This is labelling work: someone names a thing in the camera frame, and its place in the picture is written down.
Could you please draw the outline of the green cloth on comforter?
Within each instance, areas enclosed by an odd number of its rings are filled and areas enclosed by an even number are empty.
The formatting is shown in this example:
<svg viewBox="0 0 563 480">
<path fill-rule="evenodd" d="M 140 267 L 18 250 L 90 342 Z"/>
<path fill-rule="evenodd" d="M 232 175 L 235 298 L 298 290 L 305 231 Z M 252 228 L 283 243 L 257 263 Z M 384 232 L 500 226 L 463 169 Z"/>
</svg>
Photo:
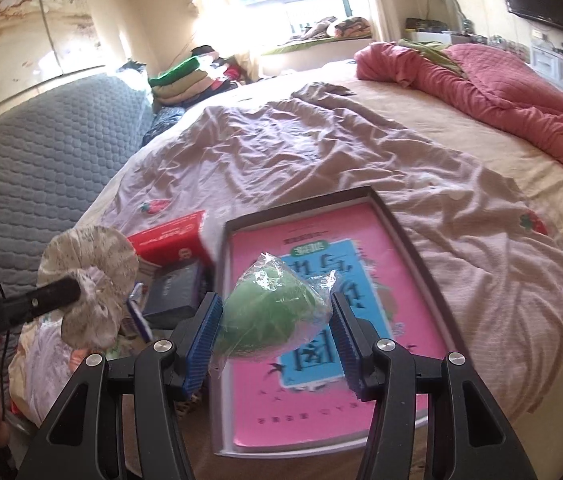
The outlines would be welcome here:
<svg viewBox="0 0 563 480">
<path fill-rule="evenodd" d="M 400 47 L 417 51 L 422 58 L 450 70 L 457 76 L 467 77 L 464 70 L 445 53 L 446 44 L 441 44 L 439 41 L 419 42 L 406 38 L 400 39 L 397 44 Z"/>
</svg>

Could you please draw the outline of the blankets on window sill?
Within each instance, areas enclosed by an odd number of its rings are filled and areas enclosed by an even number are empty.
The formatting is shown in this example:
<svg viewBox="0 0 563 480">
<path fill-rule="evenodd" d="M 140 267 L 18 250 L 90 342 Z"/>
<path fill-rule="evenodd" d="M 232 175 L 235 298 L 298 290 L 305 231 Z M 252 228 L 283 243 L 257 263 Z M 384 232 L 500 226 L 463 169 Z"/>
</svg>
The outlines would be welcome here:
<svg viewBox="0 0 563 480">
<path fill-rule="evenodd" d="M 362 16 L 322 18 L 298 38 L 299 41 L 318 39 L 357 39 L 371 36 L 370 22 Z"/>
</svg>

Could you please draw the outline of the floral fabric shower cap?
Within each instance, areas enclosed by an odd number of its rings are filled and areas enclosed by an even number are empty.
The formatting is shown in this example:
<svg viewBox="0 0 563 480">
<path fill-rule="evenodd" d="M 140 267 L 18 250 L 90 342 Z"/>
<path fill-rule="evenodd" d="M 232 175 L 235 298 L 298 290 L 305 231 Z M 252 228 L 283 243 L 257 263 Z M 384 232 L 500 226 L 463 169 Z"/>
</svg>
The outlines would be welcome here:
<svg viewBox="0 0 563 480">
<path fill-rule="evenodd" d="M 38 284 L 74 278 L 81 295 L 60 309 L 61 339 L 73 349 L 107 349 L 114 344 L 132 292 L 138 257 L 130 241 L 106 226 L 73 228 L 46 246 Z"/>
</svg>

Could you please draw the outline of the pink book tray box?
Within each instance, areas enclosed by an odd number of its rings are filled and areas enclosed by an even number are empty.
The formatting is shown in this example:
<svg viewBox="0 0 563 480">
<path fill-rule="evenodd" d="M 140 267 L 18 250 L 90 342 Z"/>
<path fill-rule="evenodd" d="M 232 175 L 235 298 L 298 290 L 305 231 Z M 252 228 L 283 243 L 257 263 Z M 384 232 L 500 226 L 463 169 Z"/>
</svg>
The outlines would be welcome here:
<svg viewBox="0 0 563 480">
<path fill-rule="evenodd" d="M 467 350 L 426 264 L 370 186 L 228 221 L 216 291 L 228 296 L 262 254 L 300 278 L 336 273 L 354 314 L 411 353 Z M 284 354 L 228 361 L 211 378 L 210 402 L 214 453 L 262 460 L 359 448 L 374 410 L 347 388 L 328 327 Z"/>
</svg>

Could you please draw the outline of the pink quilted comforter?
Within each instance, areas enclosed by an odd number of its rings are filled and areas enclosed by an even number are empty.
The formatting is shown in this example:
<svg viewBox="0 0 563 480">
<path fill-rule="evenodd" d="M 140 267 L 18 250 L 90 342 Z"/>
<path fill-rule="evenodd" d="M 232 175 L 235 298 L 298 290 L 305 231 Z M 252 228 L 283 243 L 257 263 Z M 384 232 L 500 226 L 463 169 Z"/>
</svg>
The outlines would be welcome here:
<svg viewBox="0 0 563 480">
<path fill-rule="evenodd" d="M 425 92 L 479 122 L 526 140 L 563 165 L 562 91 L 503 50 L 452 44 L 445 53 L 466 78 L 397 42 L 373 42 L 356 52 L 356 77 Z"/>
</svg>

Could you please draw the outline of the dark navy box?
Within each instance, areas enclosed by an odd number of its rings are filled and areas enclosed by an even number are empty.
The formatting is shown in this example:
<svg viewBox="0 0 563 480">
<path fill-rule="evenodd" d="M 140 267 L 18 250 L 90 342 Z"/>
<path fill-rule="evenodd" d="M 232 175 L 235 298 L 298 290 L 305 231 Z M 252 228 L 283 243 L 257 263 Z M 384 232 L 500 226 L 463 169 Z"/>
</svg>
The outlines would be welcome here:
<svg viewBox="0 0 563 480">
<path fill-rule="evenodd" d="M 199 259 L 161 268 L 148 288 L 144 319 L 156 330 L 173 330 L 192 318 L 208 292 L 208 272 Z"/>
</svg>

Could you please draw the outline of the green soft toy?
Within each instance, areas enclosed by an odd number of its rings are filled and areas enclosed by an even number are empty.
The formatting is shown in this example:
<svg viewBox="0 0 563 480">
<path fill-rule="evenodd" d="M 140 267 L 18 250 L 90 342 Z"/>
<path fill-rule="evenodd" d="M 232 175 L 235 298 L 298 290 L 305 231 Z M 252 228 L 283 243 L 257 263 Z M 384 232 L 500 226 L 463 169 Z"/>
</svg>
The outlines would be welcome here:
<svg viewBox="0 0 563 480">
<path fill-rule="evenodd" d="M 332 317 L 330 296 L 342 283 L 336 270 L 303 278 L 282 259 L 262 252 L 223 302 L 211 370 L 231 360 L 261 362 L 310 342 Z"/>
</svg>

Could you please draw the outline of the red white carton box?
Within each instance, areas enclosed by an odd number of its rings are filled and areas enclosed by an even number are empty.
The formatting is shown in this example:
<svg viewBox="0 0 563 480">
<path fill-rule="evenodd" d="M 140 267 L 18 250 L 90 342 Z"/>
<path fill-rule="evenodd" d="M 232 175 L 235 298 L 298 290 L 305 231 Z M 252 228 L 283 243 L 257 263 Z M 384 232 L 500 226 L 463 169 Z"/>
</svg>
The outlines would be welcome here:
<svg viewBox="0 0 563 480">
<path fill-rule="evenodd" d="M 199 259 L 213 266 L 208 243 L 208 214 L 195 211 L 129 236 L 137 256 L 157 266 Z"/>
</svg>

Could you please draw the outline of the grey quilted headboard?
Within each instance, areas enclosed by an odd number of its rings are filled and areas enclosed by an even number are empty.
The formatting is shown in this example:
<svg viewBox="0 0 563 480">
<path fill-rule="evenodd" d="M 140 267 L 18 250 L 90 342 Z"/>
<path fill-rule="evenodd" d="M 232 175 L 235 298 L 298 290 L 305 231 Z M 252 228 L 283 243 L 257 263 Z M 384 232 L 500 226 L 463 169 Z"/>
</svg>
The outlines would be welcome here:
<svg viewBox="0 0 563 480">
<path fill-rule="evenodd" d="M 0 116 L 0 295 L 32 288 L 42 253 L 140 148 L 152 95 L 137 70 L 63 84 Z"/>
</svg>

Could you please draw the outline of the mauve strawberry bed sheet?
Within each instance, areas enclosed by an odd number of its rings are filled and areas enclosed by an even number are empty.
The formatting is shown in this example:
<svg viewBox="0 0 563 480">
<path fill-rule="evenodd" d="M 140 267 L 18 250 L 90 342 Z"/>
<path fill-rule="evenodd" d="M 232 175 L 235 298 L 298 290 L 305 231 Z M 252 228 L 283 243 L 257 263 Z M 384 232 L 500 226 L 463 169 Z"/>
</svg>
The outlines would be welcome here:
<svg viewBox="0 0 563 480">
<path fill-rule="evenodd" d="M 362 185 L 411 235 L 505 413 L 535 411 L 563 373 L 563 167 L 428 99 L 384 84 L 228 92 L 133 155 L 80 225 L 135 233 L 151 198 L 225 221 Z"/>
</svg>

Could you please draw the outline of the blossom wall painting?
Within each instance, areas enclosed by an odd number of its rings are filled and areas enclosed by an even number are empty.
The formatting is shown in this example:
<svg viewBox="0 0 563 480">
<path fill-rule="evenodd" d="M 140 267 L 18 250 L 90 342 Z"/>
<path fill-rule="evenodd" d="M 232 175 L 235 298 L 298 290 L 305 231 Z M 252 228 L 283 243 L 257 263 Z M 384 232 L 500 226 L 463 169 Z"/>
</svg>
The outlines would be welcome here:
<svg viewBox="0 0 563 480">
<path fill-rule="evenodd" d="M 0 0 L 0 104 L 103 62 L 86 0 Z"/>
</svg>

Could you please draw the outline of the stack of folded clothes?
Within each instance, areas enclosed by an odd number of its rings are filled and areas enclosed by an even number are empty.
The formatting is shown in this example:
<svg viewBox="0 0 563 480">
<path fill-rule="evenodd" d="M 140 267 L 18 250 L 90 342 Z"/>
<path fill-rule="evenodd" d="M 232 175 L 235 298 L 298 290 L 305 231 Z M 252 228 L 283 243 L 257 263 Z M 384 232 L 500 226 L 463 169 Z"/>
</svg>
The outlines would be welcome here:
<svg viewBox="0 0 563 480">
<path fill-rule="evenodd" d="M 222 58 L 216 49 L 203 44 L 178 65 L 149 78 L 148 84 L 159 104 L 190 108 L 246 81 L 242 66 L 232 56 Z"/>
</svg>

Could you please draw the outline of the white drawer cabinet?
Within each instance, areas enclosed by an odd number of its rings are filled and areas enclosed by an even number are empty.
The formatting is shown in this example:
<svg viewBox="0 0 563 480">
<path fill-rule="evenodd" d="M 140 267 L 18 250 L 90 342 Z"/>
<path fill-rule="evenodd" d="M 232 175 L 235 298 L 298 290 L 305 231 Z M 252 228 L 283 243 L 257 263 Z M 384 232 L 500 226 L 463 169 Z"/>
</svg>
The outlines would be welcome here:
<svg viewBox="0 0 563 480">
<path fill-rule="evenodd" d="M 530 48 L 530 67 L 539 76 L 563 91 L 563 55 L 532 46 Z"/>
</svg>

